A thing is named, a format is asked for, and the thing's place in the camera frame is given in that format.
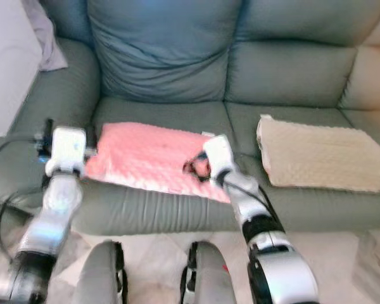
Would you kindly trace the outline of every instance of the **sofa backrest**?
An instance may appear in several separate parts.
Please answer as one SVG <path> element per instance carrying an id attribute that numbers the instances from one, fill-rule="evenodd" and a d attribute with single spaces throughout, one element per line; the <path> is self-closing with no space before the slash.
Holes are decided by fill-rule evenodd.
<path id="1" fill-rule="evenodd" d="M 224 97 L 240 0 L 88 0 L 103 92 L 133 101 Z"/>
<path id="2" fill-rule="evenodd" d="M 360 67 L 373 48 L 361 45 L 375 42 L 379 21 L 380 0 L 245 0 L 225 99 L 311 107 L 372 103 L 373 96 L 364 101 L 358 94 L 365 88 L 357 81 L 373 81 Z"/>
<path id="3" fill-rule="evenodd" d="M 41 4 L 55 24 L 56 35 L 94 47 L 87 0 L 41 0 Z"/>
<path id="4" fill-rule="evenodd" d="M 380 0 L 44 2 L 94 40 L 106 95 L 380 110 Z"/>

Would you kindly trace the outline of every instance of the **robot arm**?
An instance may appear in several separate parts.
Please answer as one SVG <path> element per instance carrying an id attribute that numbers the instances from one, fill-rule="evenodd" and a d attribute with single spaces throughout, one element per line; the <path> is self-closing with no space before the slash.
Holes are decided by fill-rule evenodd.
<path id="1" fill-rule="evenodd" d="M 254 303 L 318 303 L 317 283 L 310 267 L 287 239 L 257 180 L 238 170 L 227 138 L 214 137 L 203 148 L 211 168 L 211 181 L 229 195 L 248 244 L 248 275 Z"/>
<path id="2" fill-rule="evenodd" d="M 42 210 L 29 225 L 9 270 L 0 277 L 0 303 L 41 304 L 45 302 L 53 267 L 63 248 L 70 223 L 82 201 L 79 180 L 86 154 L 86 133 L 58 127 L 53 138 L 47 122 L 39 156 L 51 157 L 46 164 L 49 185 Z"/>

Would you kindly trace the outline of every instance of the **pink towel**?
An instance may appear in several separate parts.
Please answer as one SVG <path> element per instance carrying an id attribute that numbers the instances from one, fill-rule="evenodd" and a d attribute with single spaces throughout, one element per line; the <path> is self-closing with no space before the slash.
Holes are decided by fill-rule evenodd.
<path id="1" fill-rule="evenodd" d="M 98 155 L 86 165 L 88 178 L 170 194 L 202 196 L 228 203 L 223 190 L 182 172 L 208 136 L 134 122 L 107 123 Z"/>

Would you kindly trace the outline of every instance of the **beige cloth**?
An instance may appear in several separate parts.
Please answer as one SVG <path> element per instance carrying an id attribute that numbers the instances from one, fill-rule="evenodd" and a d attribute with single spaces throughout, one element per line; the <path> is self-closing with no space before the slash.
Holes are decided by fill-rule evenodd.
<path id="1" fill-rule="evenodd" d="M 380 192 L 380 146 L 361 130 L 262 115 L 257 139 L 274 186 Z"/>

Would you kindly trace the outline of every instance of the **floor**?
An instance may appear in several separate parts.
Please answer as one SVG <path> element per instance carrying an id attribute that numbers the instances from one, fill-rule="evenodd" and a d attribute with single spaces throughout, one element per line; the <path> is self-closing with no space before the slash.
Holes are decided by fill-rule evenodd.
<path id="1" fill-rule="evenodd" d="M 361 234 L 289 233 L 312 267 L 322 304 L 380 303 L 380 231 Z M 49 288 L 49 304 L 68 304 L 90 248 L 105 239 L 123 244 L 130 304 L 177 304 L 179 281 L 189 245 L 207 239 L 221 250 L 231 273 L 238 304 L 251 303 L 246 246 L 237 232 L 97 237 L 73 232 Z M 0 255 L 0 271 L 6 262 Z"/>

